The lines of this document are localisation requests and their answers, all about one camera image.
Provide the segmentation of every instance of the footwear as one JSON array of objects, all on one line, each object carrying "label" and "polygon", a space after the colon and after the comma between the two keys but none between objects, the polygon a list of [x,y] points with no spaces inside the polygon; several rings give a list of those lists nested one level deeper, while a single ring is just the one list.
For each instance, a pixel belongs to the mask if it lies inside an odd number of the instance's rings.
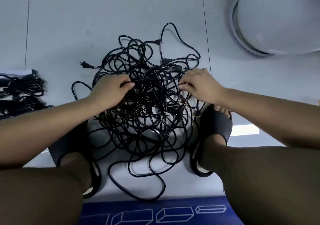
[{"label": "footwear", "polygon": [[190,165],[194,173],[200,177],[208,177],[213,174],[212,171],[205,170],[199,165],[202,156],[203,144],[208,136],[220,134],[226,143],[229,140],[232,131],[232,116],[230,119],[222,112],[214,109],[214,105],[210,104],[204,110],[200,117],[199,143],[190,153]]},{"label": "footwear", "polygon": [[49,147],[49,152],[57,167],[60,166],[61,159],[66,154],[73,152],[81,153],[90,163],[91,186],[83,194],[84,199],[90,198],[96,194],[101,185],[101,171],[91,155],[90,142],[86,132],[87,125],[86,122],[83,122]]}]

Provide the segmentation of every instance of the black slipper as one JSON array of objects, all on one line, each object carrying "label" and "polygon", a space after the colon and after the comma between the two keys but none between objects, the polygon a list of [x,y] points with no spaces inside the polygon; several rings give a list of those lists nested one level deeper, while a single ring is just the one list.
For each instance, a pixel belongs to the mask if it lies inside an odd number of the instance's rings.
[{"label": "black slipper", "polygon": [[212,171],[205,170],[199,165],[201,159],[204,140],[213,134],[220,134],[226,140],[229,140],[232,131],[232,116],[227,116],[214,109],[214,105],[209,105],[200,117],[199,143],[195,146],[190,154],[190,165],[194,173],[200,177],[208,177],[213,174]]},{"label": "black slipper", "polygon": [[90,163],[91,186],[83,194],[84,199],[96,194],[101,185],[101,171],[91,155],[89,138],[86,132],[86,122],[83,122],[49,147],[49,152],[57,167],[60,166],[61,159],[72,152],[81,153]]}]

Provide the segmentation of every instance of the hand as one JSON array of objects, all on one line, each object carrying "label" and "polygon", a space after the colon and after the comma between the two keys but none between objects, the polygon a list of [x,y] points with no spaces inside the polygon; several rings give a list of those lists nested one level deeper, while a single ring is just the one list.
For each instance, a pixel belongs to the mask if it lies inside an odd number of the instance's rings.
[{"label": "hand", "polygon": [[195,68],[187,71],[179,81],[179,83],[184,82],[188,84],[179,85],[179,88],[186,90],[204,103],[216,104],[225,89],[210,76],[210,73],[206,68]]},{"label": "hand", "polygon": [[[92,89],[88,99],[99,108],[100,112],[116,106],[125,94],[134,87],[127,74],[104,75]],[[130,82],[122,87],[123,82]]]}]

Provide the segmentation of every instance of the white line drawing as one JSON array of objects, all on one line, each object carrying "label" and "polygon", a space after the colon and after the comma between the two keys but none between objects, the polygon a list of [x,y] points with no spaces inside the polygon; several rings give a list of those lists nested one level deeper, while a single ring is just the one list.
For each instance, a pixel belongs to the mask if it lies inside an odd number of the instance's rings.
[{"label": "white line drawing", "polygon": [[87,215],[87,216],[82,216],[82,217],[80,217],[80,219],[82,219],[82,218],[87,218],[87,217],[97,217],[97,216],[106,216],[106,223],[105,223],[105,225],[108,224],[109,217],[110,217],[110,213],[96,214],[96,215]]},{"label": "white line drawing", "polygon": [[153,210],[145,209],[145,210],[136,210],[136,211],[123,211],[115,215],[111,219],[110,225],[119,225],[126,223],[139,225],[148,225],[153,222]]},{"label": "white line drawing", "polygon": [[162,208],[156,215],[157,223],[168,223],[168,222],[187,222],[193,216],[194,212],[192,207],[170,207]]},{"label": "white line drawing", "polygon": [[203,205],[195,208],[197,214],[202,213],[224,213],[226,211],[225,205]]}]

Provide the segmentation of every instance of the forearm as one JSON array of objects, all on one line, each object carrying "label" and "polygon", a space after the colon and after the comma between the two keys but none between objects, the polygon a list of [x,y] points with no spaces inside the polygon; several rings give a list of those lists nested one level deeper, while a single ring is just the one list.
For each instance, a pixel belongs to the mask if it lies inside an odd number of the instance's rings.
[{"label": "forearm", "polygon": [[300,102],[226,89],[217,103],[283,144],[320,148],[320,108]]},{"label": "forearm", "polygon": [[85,98],[1,121],[0,167],[23,166],[99,111]]}]

